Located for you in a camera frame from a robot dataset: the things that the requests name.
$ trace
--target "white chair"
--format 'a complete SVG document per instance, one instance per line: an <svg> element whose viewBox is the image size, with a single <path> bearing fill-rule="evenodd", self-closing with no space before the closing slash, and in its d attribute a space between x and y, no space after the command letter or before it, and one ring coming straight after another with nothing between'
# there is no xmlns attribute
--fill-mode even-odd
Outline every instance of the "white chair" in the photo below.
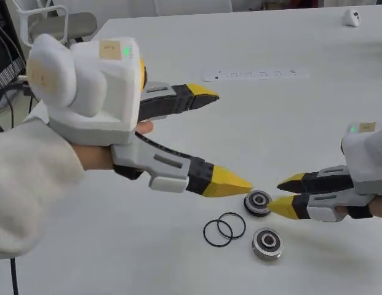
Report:
<svg viewBox="0 0 382 295"><path fill-rule="evenodd" d="M82 40L97 30L97 19L89 12L69 14L65 6L52 6L52 0L47 0L45 6L40 0L36 0L33 8L30 0L28 3L25 0L13 0L13 2L20 16L20 39L27 46L32 47L33 41L44 33L53 36L61 43L66 43L71 39ZM57 14L50 17L49 12Z"/></svg>
<svg viewBox="0 0 382 295"><path fill-rule="evenodd" d="M231 0L153 0L156 15L233 12Z"/></svg>

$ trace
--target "human hand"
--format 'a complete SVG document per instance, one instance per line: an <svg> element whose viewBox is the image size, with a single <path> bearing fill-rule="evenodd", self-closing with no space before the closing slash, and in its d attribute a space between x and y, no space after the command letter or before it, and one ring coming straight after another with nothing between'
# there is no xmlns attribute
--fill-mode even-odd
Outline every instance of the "human hand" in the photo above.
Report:
<svg viewBox="0 0 382 295"><path fill-rule="evenodd" d="M382 218L382 196L375 197L369 204L368 209L373 216ZM347 214L348 211L344 206L336 207L336 211L339 213Z"/></svg>
<svg viewBox="0 0 382 295"><path fill-rule="evenodd" d="M153 131L154 125L150 121L139 122L136 130L146 134ZM80 146L71 144L78 156L84 170L110 170L113 169L113 158L108 146Z"/></svg>

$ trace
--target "finger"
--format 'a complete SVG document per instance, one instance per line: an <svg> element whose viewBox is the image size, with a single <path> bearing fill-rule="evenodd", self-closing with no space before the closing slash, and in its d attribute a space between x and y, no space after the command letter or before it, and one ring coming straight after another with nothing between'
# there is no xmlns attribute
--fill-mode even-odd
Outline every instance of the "finger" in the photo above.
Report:
<svg viewBox="0 0 382 295"><path fill-rule="evenodd" d="M154 129L154 124L150 121L139 122L136 126L136 131L141 134L146 134Z"/></svg>
<svg viewBox="0 0 382 295"><path fill-rule="evenodd" d="M337 213L348 214L348 210L344 206L337 206L335 209Z"/></svg>
<svg viewBox="0 0 382 295"><path fill-rule="evenodd" d="M337 213L347 214L348 210L345 206L337 206ZM375 197L369 204L368 209L373 216L382 218L382 196Z"/></svg>
<svg viewBox="0 0 382 295"><path fill-rule="evenodd" d="M368 207L372 215L382 218L382 195L375 197Z"/></svg>

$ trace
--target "green indicator light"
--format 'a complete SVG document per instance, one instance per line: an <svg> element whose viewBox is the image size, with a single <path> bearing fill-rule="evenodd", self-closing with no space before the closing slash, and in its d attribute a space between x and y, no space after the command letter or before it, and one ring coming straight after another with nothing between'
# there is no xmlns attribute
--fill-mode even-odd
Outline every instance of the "green indicator light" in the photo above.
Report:
<svg viewBox="0 0 382 295"><path fill-rule="evenodd" d="M129 52L130 52L130 46L125 47L124 49L125 55L129 55Z"/></svg>

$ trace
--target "o-ring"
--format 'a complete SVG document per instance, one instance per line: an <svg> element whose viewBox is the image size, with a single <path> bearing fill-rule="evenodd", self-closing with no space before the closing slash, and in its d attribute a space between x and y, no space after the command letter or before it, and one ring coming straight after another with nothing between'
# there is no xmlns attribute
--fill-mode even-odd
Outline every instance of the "o-ring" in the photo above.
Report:
<svg viewBox="0 0 382 295"><path fill-rule="evenodd" d="M219 224L220 222L222 222L224 225L226 225L226 226L228 227L228 229L229 229L229 231L230 231L230 236L228 237L228 241L227 241L226 243L219 245L219 244L214 244L214 243L212 243L212 242L210 242L210 241L208 240L207 236L205 235L205 229L207 228L207 226L209 226L209 224L211 224L211 223L213 223L213 222L216 222L217 224ZM210 221L204 226L204 228L203 228L203 237L204 237L205 241L206 241L207 243L209 243L210 245L212 245L213 247L222 248L222 247L228 246L229 243L232 241L232 239L233 239L233 230L232 230L232 228L230 227L230 225L229 225L227 222L225 222L225 221L223 221L223 220L219 220L219 219L213 219L213 220L210 220Z"/></svg>
<svg viewBox="0 0 382 295"><path fill-rule="evenodd" d="M217 228L218 228L220 234L222 234L225 238L231 238L232 240L237 240L238 238L241 238L241 237L245 234L245 230L246 230L246 228L247 228L247 225L245 224L245 220L244 220L244 218L241 217L239 214L237 214L237 213L235 213L235 212L226 212L226 213L223 213L223 214L218 218L218 220L221 220L222 217L227 216L227 215L236 216L236 217L238 217L238 218L241 219L241 221L242 221L242 223L243 223L243 225L244 225L244 229L242 230L241 234L239 234L239 235L235 235L235 236L232 235L232 237L230 237L229 235L226 235L226 234L221 230L221 228L220 228L220 223L219 223L219 222L217 222Z"/></svg>

